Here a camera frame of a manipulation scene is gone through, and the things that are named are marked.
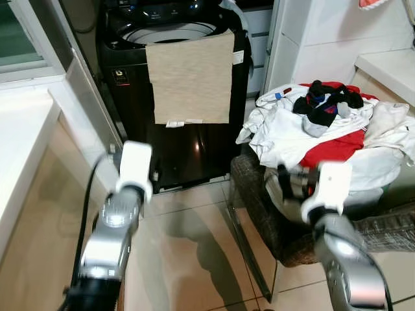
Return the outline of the black top-load washing machine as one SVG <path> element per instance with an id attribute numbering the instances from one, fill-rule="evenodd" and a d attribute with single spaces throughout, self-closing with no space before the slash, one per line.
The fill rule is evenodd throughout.
<path id="1" fill-rule="evenodd" d="M 243 122 L 253 60 L 247 20 L 229 0 L 103 0 L 95 33 L 96 56 L 110 115 L 125 141 L 153 147 L 149 177 L 155 189 L 175 189 L 226 175 L 239 154 L 235 137 Z M 154 96 L 146 47 L 234 33 L 230 121 L 181 127 L 154 124 Z M 130 86 L 116 86 L 112 70 L 128 72 Z"/>

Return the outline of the white garment pile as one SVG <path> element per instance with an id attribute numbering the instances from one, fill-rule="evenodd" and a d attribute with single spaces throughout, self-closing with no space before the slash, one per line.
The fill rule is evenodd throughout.
<path id="1" fill-rule="evenodd" d="M 262 95 L 244 122 L 237 143 L 246 143 L 257 154 L 262 166 L 277 168 L 284 164 L 288 171 L 298 170 L 303 168 L 300 160 L 306 152 L 319 143 L 341 137 L 347 130 L 367 130 L 374 107 L 382 102 L 378 98 L 366 100 L 364 107 L 351 113 L 348 119 L 337 119 L 332 132 L 312 137 L 302 130 L 303 117 L 292 112 L 294 101 L 307 92 L 306 84 L 284 85 Z M 350 189 L 382 189 L 397 178 L 406 158 L 414 155 L 415 146 L 413 149 L 365 148 L 363 143 L 361 149 L 344 161 L 352 168 Z"/>

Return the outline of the red garment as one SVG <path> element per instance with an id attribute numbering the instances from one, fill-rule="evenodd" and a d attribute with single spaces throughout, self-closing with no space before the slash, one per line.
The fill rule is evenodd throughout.
<path id="1" fill-rule="evenodd" d="M 344 85 L 340 82 L 323 82 L 324 85 L 327 86 L 340 86 Z M 377 96 L 361 93 L 361 89 L 355 86 L 348 86 L 353 91 L 358 92 L 362 96 L 362 100 L 365 102 L 366 100 L 377 100 Z M 345 119 L 341 117 L 337 117 L 340 121 L 344 121 Z M 326 133 L 333 131 L 333 124 L 330 125 L 329 129 Z M 347 130 L 346 133 L 341 137 L 336 137 L 336 139 L 332 139 L 326 142 L 319 143 L 318 145 L 314 146 L 313 148 L 309 149 L 306 152 L 305 157 L 300 160 L 300 166 L 304 168 L 314 168 L 320 162 L 324 161 L 335 161 L 335 162 L 344 162 L 348 160 L 353 154 L 364 147 L 364 137 L 365 137 L 365 129 L 362 128 L 361 130 Z"/>

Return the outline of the grey woven laundry basket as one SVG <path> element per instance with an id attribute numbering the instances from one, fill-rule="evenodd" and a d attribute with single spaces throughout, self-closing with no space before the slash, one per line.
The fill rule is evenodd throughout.
<path id="1" fill-rule="evenodd" d="M 270 254 L 288 268 L 316 264 L 311 229 L 291 222 L 278 211 L 266 190 L 265 174 L 266 168 L 249 147 L 231 160 L 232 189 L 240 196 Z M 393 208 L 359 211 L 353 224 L 373 253 L 415 252 L 413 200 Z"/>

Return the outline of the cream white garment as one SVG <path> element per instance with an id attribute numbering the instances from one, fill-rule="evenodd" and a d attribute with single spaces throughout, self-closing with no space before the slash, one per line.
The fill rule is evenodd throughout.
<path id="1" fill-rule="evenodd" d="M 415 118 L 410 115 L 408 104 L 379 102 L 367 127 L 364 147 L 413 149 L 415 140 L 411 129 L 414 125 Z"/>

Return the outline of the beige cloth with white tags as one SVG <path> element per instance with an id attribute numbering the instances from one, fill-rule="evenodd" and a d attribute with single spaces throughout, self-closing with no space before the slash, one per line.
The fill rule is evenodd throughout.
<path id="1" fill-rule="evenodd" d="M 230 121 L 234 33 L 146 47 L 154 124 Z"/>

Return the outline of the white stone ledge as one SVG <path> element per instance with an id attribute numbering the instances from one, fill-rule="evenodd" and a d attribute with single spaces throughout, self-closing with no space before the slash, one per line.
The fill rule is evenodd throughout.
<path id="1" fill-rule="evenodd" d="M 406 102 L 415 101 L 415 51 L 412 49 L 359 54 L 355 66 Z"/>

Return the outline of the washer brand label sticker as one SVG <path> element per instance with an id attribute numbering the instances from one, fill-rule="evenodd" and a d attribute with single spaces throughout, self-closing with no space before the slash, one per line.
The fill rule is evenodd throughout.
<path id="1" fill-rule="evenodd" d="M 116 86 L 130 86 L 128 72 L 125 70 L 112 70 L 113 83 Z"/>

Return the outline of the pink cloth item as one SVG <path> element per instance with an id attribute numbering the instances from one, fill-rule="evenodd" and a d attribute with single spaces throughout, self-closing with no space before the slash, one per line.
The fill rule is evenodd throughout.
<path id="1" fill-rule="evenodd" d="M 362 11 L 373 10 L 386 2 L 388 2 L 388 0 L 358 0 L 359 9 L 361 9 Z"/>

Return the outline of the grey metal door frame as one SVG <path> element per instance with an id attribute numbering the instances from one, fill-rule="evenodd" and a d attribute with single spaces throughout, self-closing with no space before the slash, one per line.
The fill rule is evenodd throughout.
<path id="1" fill-rule="evenodd" d="M 112 121 L 101 92 L 80 51 L 71 48 L 70 65 L 64 84 L 69 102 L 62 104 L 67 125 L 80 150 L 96 157 L 104 151 L 119 150 L 123 140 Z"/>

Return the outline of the window with white frame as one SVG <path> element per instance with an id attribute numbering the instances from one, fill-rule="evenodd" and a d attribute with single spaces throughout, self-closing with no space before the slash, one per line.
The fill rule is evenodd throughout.
<path id="1" fill-rule="evenodd" d="M 0 85 L 65 74 L 68 50 L 50 0 L 0 0 Z"/>

